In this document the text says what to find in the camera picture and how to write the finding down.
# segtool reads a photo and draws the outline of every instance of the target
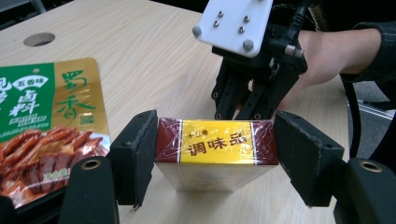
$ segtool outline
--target hole in table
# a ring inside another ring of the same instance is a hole
[[[55,39],[55,35],[52,33],[39,33],[31,35],[23,40],[23,44],[28,47],[40,47],[48,45]]]

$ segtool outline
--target white mounting plate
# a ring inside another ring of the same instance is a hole
[[[260,52],[272,4],[273,0],[210,0],[193,33],[202,42],[252,58]],[[252,49],[244,49],[245,40],[251,40]]]

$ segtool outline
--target hand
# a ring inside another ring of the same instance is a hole
[[[299,41],[308,70],[280,102],[279,110],[287,109],[308,86],[330,81],[340,73],[361,74],[375,58],[381,35],[373,28],[334,33],[301,31]]]

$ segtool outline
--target yellow label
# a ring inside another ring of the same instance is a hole
[[[105,104],[96,60],[55,63],[52,126],[78,127],[108,134]]]
[[[248,121],[183,120],[180,162],[254,164]]]

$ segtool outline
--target seasoning box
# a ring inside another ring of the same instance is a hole
[[[155,164],[177,190],[234,191],[278,165],[274,123],[160,118]]]

